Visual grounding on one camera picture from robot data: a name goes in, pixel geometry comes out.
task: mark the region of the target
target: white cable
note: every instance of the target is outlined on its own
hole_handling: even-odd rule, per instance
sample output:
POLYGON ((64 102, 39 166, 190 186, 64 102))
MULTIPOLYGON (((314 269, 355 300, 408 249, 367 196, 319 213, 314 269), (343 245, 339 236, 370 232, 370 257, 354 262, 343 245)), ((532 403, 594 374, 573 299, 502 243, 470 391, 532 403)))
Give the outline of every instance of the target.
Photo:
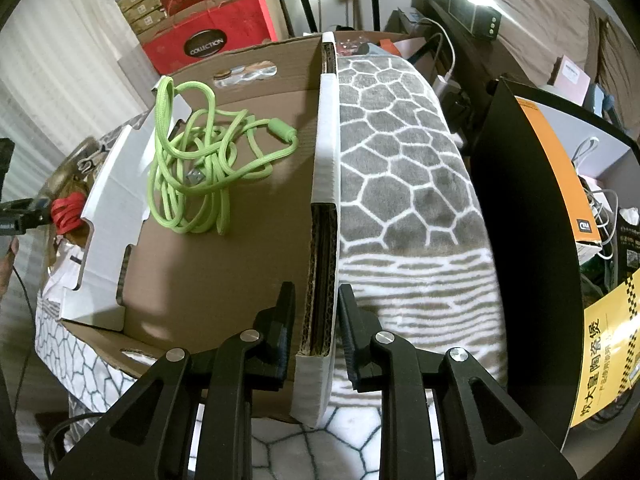
POLYGON ((456 65, 456 51, 453 48, 453 43, 451 43, 451 40, 449 39, 449 35, 447 34, 447 31, 444 30, 444 27, 442 25, 440 25, 437 21, 432 20, 431 18, 425 18, 425 20, 439 27, 442 33, 444 34, 444 37, 447 38, 447 41, 449 42, 449 47, 451 49, 451 68, 449 68, 449 71, 444 76, 444 81, 449 81, 449 79, 451 78, 451 74, 453 74, 453 67, 455 67, 456 65))
MULTIPOLYGON (((584 139, 578 147, 575 149, 574 156, 571 158, 571 163, 574 165, 575 173, 580 175, 579 170, 582 163, 587 159, 591 153, 593 153, 600 143, 600 139, 598 137, 592 136, 584 139)), ((618 225, 618 208, 620 207, 620 200, 618 199, 618 194, 612 189, 596 189, 591 190, 589 187, 583 187, 584 193, 587 195, 587 199, 589 201, 589 206, 591 207, 591 212, 593 213, 594 220, 596 221, 596 227, 598 229, 602 229, 607 235, 607 239, 602 242, 602 248, 596 254, 601 257, 603 260, 610 260, 613 257, 613 250, 609 256, 603 256, 602 249, 611 243, 613 237, 616 235, 616 227, 618 225), (616 205, 613 207, 613 220, 611 221, 611 217, 609 216, 609 211, 604 207, 604 204, 594 197, 596 193, 611 193, 616 199, 616 205), (611 224, 611 231, 607 230, 606 227, 611 224)))
MULTIPOLYGON (((613 221, 611 222, 611 234, 609 234, 609 232, 604 229, 603 227, 603 231, 606 232, 606 234, 609 236, 609 238, 607 238, 603 243, 602 246, 604 247, 605 245, 609 244, 612 240, 613 237, 616 235, 616 225, 618 223, 618 206, 620 205, 620 201, 618 199, 618 194, 613 191, 612 189, 597 189, 595 191, 589 190, 588 194, 591 194, 592 196, 596 193, 611 193, 615 199, 616 199, 616 206, 613 208, 613 221)), ((607 225, 609 223, 610 217, 609 217, 609 213, 607 212, 607 222, 604 225, 607 225)))
POLYGON ((571 158, 571 163, 574 165, 576 173, 580 173, 580 166, 587 157, 597 149, 599 143, 600 139, 598 137, 588 137, 578 144, 578 147, 575 149, 574 156, 571 158), (589 145, 582 151, 582 148, 587 143, 589 145))
POLYGON ((436 36, 440 36, 440 41, 438 42, 438 48, 436 49, 436 54, 435 54, 435 56, 433 56, 433 68, 431 69, 431 73, 429 74, 429 78, 430 79, 433 77, 434 70, 436 70, 436 62, 438 60, 438 56, 440 55, 440 50, 442 49, 442 43, 444 42, 444 37, 443 37, 442 33, 441 32, 436 32, 435 34, 433 34, 427 40, 427 43, 429 43, 436 36))

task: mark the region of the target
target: white curtain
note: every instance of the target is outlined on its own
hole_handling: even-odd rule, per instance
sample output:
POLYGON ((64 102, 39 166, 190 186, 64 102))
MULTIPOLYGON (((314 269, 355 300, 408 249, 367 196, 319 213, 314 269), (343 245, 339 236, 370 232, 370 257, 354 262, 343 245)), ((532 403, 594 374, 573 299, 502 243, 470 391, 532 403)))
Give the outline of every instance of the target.
MULTIPOLYGON (((0 30, 0 137, 15 142, 2 200, 34 196, 86 136, 99 138, 153 103, 158 80, 113 0, 21 0, 0 30)), ((31 305, 43 274, 43 229, 20 237, 15 267, 31 305)), ((31 345, 24 295, 12 278, 0 303, 0 362, 10 398, 31 345)), ((27 464, 44 478, 34 413, 66 410, 66 392, 35 354, 17 414, 27 464)))
POLYGON ((0 80, 65 153, 148 109, 157 79, 113 0, 21 0, 0 33, 0 80))

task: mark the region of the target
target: corrugated cardboard edge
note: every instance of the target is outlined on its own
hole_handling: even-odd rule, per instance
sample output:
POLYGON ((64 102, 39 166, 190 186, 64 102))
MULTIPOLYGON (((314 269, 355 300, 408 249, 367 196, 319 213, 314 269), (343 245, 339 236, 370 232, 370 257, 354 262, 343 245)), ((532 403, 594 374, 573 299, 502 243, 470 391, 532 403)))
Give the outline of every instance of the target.
POLYGON ((145 374, 149 370, 149 366, 127 356, 123 353, 124 351, 136 352, 155 359, 159 359, 164 355, 164 350, 130 338, 120 332, 102 330, 64 320, 61 320, 60 323, 73 336, 93 348, 99 359, 116 368, 116 370, 135 378, 145 374))
POLYGON ((337 237, 340 232, 339 110, 335 38, 332 33, 326 32, 322 35, 322 74, 311 192, 312 241, 307 302, 302 341, 296 355, 290 412, 296 420, 310 427, 318 424, 327 407, 334 368, 337 237), (319 242, 321 237, 325 237, 324 244, 319 242), (321 323, 321 330, 314 334, 317 323, 321 323))

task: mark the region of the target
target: bed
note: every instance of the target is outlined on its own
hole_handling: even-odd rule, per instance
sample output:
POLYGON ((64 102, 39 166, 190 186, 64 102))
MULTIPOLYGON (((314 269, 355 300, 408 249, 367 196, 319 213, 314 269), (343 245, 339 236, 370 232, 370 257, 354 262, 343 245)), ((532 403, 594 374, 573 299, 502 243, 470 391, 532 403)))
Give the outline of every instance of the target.
MULTIPOLYGON (((337 59, 340 85, 339 280, 358 305, 416 347, 469 351, 507 380, 502 303, 478 199, 437 98, 395 56, 337 59)), ((134 379, 103 361, 38 298, 36 352, 68 390, 70 414, 103 412, 134 379)), ((380 468, 381 394, 355 392, 340 341, 329 406, 319 424, 252 421, 255 480, 375 480, 380 468)), ((429 394, 436 473, 444 476, 429 394)), ((200 432, 202 413, 194 434, 200 432)), ((66 435, 73 446, 92 421, 66 435)), ((190 469, 197 457, 191 447, 190 469)))
POLYGON ((460 69, 454 78, 470 88, 479 110, 490 101, 485 87, 491 79, 507 75, 539 87, 549 82, 556 59, 567 55, 615 97, 627 134, 638 140, 640 54, 626 31, 594 0, 495 0, 503 19, 493 43, 471 38, 447 16, 448 0, 427 1, 432 17, 456 37, 460 69))

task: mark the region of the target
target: gray blanket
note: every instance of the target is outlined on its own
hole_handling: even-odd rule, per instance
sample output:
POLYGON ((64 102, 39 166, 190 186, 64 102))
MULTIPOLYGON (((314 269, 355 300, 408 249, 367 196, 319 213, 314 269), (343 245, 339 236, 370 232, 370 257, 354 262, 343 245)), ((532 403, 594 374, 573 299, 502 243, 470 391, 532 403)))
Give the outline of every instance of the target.
MULTIPOLYGON (((394 56, 338 58, 339 279, 418 348, 469 350, 500 382, 506 342, 478 199, 433 90, 394 56)), ((353 391, 340 345, 331 404, 353 391)))

